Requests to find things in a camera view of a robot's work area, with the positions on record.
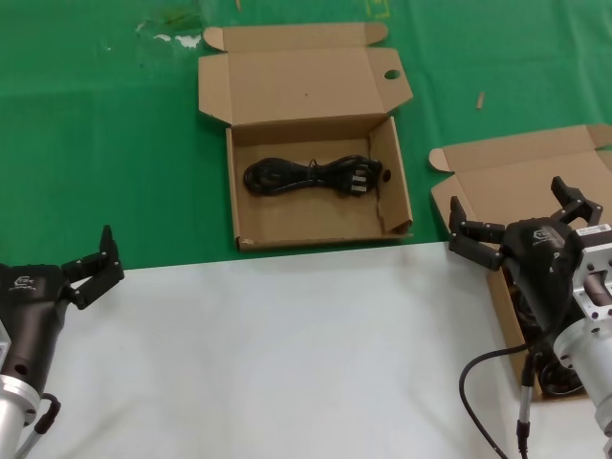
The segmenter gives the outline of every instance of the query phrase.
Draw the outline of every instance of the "small wooden stick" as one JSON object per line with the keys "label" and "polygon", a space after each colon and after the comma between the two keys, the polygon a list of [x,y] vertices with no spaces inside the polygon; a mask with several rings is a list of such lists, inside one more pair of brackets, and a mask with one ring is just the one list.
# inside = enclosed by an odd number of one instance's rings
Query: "small wooden stick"
{"label": "small wooden stick", "polygon": [[478,101],[476,102],[476,110],[482,110],[482,105],[484,103],[485,103],[485,93],[483,92],[478,95]]}

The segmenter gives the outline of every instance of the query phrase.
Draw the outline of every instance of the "power cord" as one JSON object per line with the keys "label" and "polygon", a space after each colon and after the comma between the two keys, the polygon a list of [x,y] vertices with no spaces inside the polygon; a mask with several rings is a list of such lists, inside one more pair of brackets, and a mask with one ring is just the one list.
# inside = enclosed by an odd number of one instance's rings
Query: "power cord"
{"label": "power cord", "polygon": [[342,194],[361,196],[375,188],[383,165],[380,161],[352,155],[332,163],[308,165],[279,158],[266,158],[250,165],[244,182],[253,194],[274,196],[309,186],[333,188]]}
{"label": "power cord", "polygon": [[[512,294],[514,311],[525,340],[536,338],[542,329],[539,327],[525,296],[521,292]],[[562,398],[584,391],[584,387],[575,370],[565,368],[558,361],[552,346],[543,342],[538,346],[541,352],[535,370],[542,388],[548,398]]]}
{"label": "power cord", "polygon": [[[518,346],[509,347],[506,349],[500,349],[498,351],[491,351],[486,354],[483,354],[482,356],[479,356],[473,359],[472,361],[470,361],[466,365],[466,367],[463,369],[463,371],[461,372],[461,376],[459,377],[459,396],[461,397],[461,402],[463,402],[463,406],[465,407],[466,411],[470,415],[473,422],[476,424],[476,427],[478,428],[482,436],[485,437],[487,442],[489,442],[489,445],[491,445],[491,448],[493,448],[493,450],[497,453],[497,455],[501,457],[502,459],[508,459],[508,456],[504,453],[504,451],[501,450],[501,448],[493,440],[491,435],[488,433],[488,431],[485,429],[485,427],[482,425],[482,423],[476,416],[476,413],[474,413],[473,409],[471,409],[470,402],[468,402],[468,398],[466,397],[466,377],[468,376],[468,373],[470,372],[470,370],[474,366],[476,366],[478,363],[480,363],[481,361],[487,361],[489,359],[494,359],[496,357],[509,356],[511,354],[516,354],[518,352],[527,351],[529,349],[532,349],[538,346],[541,342],[547,339],[553,332],[556,331],[558,327],[560,327],[561,323],[563,323],[563,320],[565,319],[565,316],[567,315],[567,312],[569,311],[572,305],[572,290],[571,289],[572,289],[572,284],[570,283],[567,300],[563,303],[563,306],[559,312],[557,319],[546,330],[544,330],[537,338],[529,342],[526,342],[524,344],[520,344]],[[523,457],[523,459],[527,459],[527,448],[525,448],[524,451],[521,450],[521,456]]]}

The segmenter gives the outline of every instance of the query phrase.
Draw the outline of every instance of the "cardboard box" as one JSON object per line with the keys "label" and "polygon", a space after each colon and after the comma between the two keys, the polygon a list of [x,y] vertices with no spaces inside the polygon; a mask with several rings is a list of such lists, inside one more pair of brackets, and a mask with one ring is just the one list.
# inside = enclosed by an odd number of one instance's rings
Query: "cardboard box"
{"label": "cardboard box", "polygon": [[[612,152],[598,151],[610,144],[612,126],[596,124],[436,148],[429,154],[430,164],[454,175],[431,193],[447,226],[452,196],[459,197],[470,220],[509,225],[560,209],[550,189],[558,175],[601,204],[601,222],[612,223]],[[582,220],[572,224],[584,226]],[[509,292],[512,280],[500,270],[489,273],[488,282],[506,344],[524,343]],[[515,354],[511,361],[520,381],[524,355]],[[539,387],[535,397],[542,398]]]}
{"label": "cardboard box", "polygon": [[[397,51],[367,48],[379,23],[208,28],[223,51],[199,61],[200,110],[231,125],[233,231],[240,250],[395,239],[412,223],[402,154],[387,113],[412,98]],[[327,164],[347,155],[382,162],[388,182],[360,198],[305,188],[253,196],[247,167],[276,157]]]}

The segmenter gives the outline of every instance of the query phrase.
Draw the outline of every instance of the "box lid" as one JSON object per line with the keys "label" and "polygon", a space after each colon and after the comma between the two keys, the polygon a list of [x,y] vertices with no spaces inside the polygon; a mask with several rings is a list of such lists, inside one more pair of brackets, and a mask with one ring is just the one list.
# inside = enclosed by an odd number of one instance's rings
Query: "box lid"
{"label": "box lid", "polygon": [[199,106],[232,125],[385,114],[412,92],[381,23],[208,28]]}
{"label": "box lid", "polygon": [[601,220],[612,223],[612,152],[598,151],[610,144],[612,126],[594,124],[435,148],[430,164],[454,175],[431,193],[447,224],[458,196],[471,220],[508,225],[558,210],[550,190],[558,175],[601,204]]}

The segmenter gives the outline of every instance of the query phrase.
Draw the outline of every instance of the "white table surface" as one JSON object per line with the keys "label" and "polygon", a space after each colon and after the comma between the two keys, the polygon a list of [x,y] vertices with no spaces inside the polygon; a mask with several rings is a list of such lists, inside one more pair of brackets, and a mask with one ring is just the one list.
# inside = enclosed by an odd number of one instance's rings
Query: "white table surface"
{"label": "white table surface", "polygon": [[[131,271],[70,308],[31,458],[494,458],[457,380],[502,345],[484,270],[444,244]],[[467,390],[517,457],[509,364]],[[594,412],[535,405],[530,458],[602,457]]]}

